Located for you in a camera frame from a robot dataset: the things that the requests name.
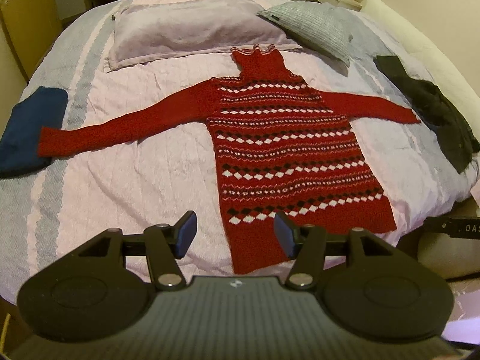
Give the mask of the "red patterned knit sweater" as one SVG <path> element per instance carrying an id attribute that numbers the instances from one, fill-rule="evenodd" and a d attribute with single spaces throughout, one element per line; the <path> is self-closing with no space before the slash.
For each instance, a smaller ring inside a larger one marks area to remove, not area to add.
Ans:
<path id="1" fill-rule="evenodd" d="M 216 157 L 220 213 L 233 271 L 283 263 L 274 234 L 282 212 L 331 233 L 396 228 L 391 204 L 368 166 L 351 120 L 412 125 L 412 110 L 381 97 L 322 92 L 288 70 L 279 50 L 233 49 L 238 76 L 212 77 L 155 105 L 89 127 L 44 127 L 37 152 L 63 158 L 162 133 L 207 126 Z"/>

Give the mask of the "black garment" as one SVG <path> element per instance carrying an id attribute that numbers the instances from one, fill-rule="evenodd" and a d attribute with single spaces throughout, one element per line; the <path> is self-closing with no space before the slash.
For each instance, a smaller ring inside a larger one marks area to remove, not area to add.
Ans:
<path id="1" fill-rule="evenodd" d="M 462 173 L 473 155 L 479 152 L 479 141 L 462 113 L 434 83 L 409 76 L 397 56 L 378 55 L 373 61 L 406 97 L 423 123 L 435 133 L 446 159 L 457 172 Z"/>

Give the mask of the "folded navy blue garment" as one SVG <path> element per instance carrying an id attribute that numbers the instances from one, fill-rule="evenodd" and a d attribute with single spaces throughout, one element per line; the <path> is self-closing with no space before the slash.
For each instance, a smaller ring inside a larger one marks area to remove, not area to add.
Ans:
<path id="1" fill-rule="evenodd" d="M 51 158 L 37 154 L 41 129 L 62 127 L 68 94 L 62 88 L 40 86 L 16 104 L 1 136 L 1 178 L 40 171 Z"/>

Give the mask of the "lilac pillow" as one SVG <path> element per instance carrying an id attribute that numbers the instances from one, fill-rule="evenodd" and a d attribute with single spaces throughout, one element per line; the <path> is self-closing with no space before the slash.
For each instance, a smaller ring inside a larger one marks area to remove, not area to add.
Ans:
<path id="1" fill-rule="evenodd" d="M 107 72 L 188 55 L 228 53 L 254 45 L 297 50 L 300 45 L 257 14 L 254 0 L 193 0 L 132 4 L 115 16 Z"/>

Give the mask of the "grey striped pillow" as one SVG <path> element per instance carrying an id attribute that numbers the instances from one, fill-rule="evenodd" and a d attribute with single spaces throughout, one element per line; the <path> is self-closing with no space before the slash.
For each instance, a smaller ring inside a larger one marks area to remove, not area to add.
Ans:
<path id="1" fill-rule="evenodd" d="M 336 15 L 336 7 L 329 3 L 285 2 L 257 15 L 282 28 L 302 46 L 350 66 L 350 35 Z"/>

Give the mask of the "wooden door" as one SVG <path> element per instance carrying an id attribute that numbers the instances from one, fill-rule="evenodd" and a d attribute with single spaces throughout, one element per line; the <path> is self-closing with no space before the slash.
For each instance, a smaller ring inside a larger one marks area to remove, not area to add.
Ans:
<path id="1" fill-rule="evenodd" d="M 55 0 L 1 0 L 1 18 L 22 75 L 30 79 L 62 32 Z"/>

